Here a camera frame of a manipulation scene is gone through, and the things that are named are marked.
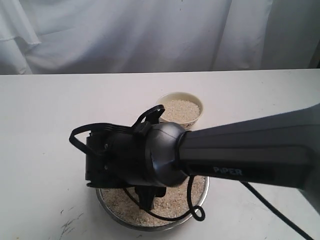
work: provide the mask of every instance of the white table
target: white table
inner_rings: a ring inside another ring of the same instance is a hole
[[[94,122],[131,125],[174,91],[203,101],[194,127],[203,129],[319,103],[320,70],[0,76],[0,239],[302,239],[240,183],[214,178],[204,222],[145,233],[109,218],[86,187],[85,155],[69,144],[71,130]],[[297,190],[254,186],[320,239],[320,216]]]

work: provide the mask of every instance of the metal bowl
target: metal bowl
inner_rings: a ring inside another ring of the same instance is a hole
[[[205,199],[207,197],[208,191],[209,191],[209,183],[210,183],[210,178],[209,177],[205,177],[204,180],[204,191],[200,196],[199,201],[197,202],[197,205],[202,206],[205,202]],[[174,221],[174,222],[170,222],[166,225],[162,225],[162,226],[139,226],[139,225],[135,225],[129,222],[124,221],[123,219],[121,219],[120,217],[118,217],[117,215],[115,215],[110,208],[104,203],[103,197],[102,197],[102,192],[101,192],[101,188],[97,188],[96,189],[96,195],[98,197],[98,200],[101,204],[101,206],[104,208],[104,210],[111,216],[111,218],[113,220],[115,220],[117,223],[121,224],[122,226],[125,226],[127,228],[130,229],[134,229],[134,230],[138,230],[138,231],[143,231],[143,232],[159,232],[159,231],[164,231],[164,230],[169,230],[172,229],[180,224],[183,224],[184,222],[186,222],[187,220],[189,220],[192,215],[189,214],[188,216],[186,216],[184,219],[181,219],[179,221]]]

